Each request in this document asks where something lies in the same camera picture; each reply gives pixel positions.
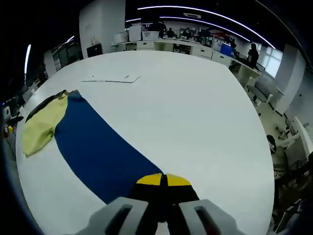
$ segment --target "yellow cloth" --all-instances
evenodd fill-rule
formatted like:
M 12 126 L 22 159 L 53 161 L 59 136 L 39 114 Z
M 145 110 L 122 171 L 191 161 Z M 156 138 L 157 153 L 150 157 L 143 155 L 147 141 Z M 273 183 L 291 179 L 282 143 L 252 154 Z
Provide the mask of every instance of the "yellow cloth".
M 41 150 L 52 139 L 66 109 L 67 96 L 63 95 L 62 99 L 54 99 L 25 123 L 22 141 L 26 156 Z

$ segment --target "black ceiling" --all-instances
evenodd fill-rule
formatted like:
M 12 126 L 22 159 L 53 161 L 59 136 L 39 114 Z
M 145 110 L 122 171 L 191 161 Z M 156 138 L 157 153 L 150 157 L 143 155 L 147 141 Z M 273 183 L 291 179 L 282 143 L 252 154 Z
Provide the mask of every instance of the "black ceiling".
M 20 80 L 28 44 L 32 44 L 28 70 L 33 71 L 42 60 L 45 51 L 63 43 L 72 35 L 78 39 L 79 12 L 90 2 L 92 0 L 21 1 L 18 4 L 13 1 L 7 2 L 3 9 L 7 10 L 10 17 L 4 21 L 6 22 L 4 28 L 7 33 L 2 35 L 7 40 L 4 49 L 9 53 L 5 66 L 9 75 L 6 79 L 11 77 Z M 142 18 L 143 21 L 152 21 L 158 16 L 184 17 L 184 12 L 196 13 L 201 15 L 202 21 L 229 28 L 254 42 L 266 44 L 242 26 L 211 14 L 177 8 L 137 10 L 138 7 L 153 5 L 180 5 L 200 8 L 217 12 L 245 24 L 280 50 L 283 50 L 284 45 L 288 43 L 300 48 L 303 54 L 306 54 L 307 59 L 313 59 L 312 49 L 309 47 L 312 37 L 308 30 L 311 28 L 308 20 L 309 11 L 312 9 L 311 3 L 304 0 L 298 0 L 297 4 L 294 3 L 282 0 L 277 0 L 275 3 L 271 3 L 270 0 L 259 0 L 259 2 L 255 0 L 194 0 L 185 2 L 182 0 L 126 0 L 125 18 L 127 20 Z

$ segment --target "blue fabric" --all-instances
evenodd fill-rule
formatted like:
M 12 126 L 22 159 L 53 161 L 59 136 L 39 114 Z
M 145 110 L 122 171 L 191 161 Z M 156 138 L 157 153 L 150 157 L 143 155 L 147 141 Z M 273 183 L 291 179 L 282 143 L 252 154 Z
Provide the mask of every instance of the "blue fabric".
M 78 92 L 68 96 L 55 139 L 75 175 L 106 204 L 128 196 L 140 178 L 162 172 L 121 138 Z

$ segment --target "office chair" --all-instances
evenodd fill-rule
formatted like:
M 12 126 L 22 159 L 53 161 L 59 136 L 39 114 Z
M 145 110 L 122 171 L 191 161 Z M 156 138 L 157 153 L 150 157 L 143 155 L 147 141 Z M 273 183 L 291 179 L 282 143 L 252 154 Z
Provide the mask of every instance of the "office chair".
M 267 85 L 264 82 L 262 82 L 261 79 L 256 80 L 254 86 L 247 85 L 246 88 L 248 89 L 248 92 L 252 92 L 254 94 L 252 99 L 253 105 L 260 116 L 261 113 L 258 111 L 260 105 L 262 103 L 268 104 L 271 98 L 273 97 L 273 94 L 271 93 Z

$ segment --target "yellow fabric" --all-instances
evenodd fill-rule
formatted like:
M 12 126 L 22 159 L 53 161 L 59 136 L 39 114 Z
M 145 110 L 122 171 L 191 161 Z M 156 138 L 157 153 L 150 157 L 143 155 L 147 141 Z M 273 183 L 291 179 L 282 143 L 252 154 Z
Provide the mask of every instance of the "yellow fabric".
M 55 127 L 64 117 L 66 109 L 67 96 L 56 98 L 25 123 L 22 141 L 26 156 L 41 150 L 52 139 Z
M 168 186 L 186 186 L 191 185 L 190 182 L 182 177 L 166 174 Z
M 160 185 L 162 173 L 147 175 L 137 181 L 137 184 L 143 185 Z

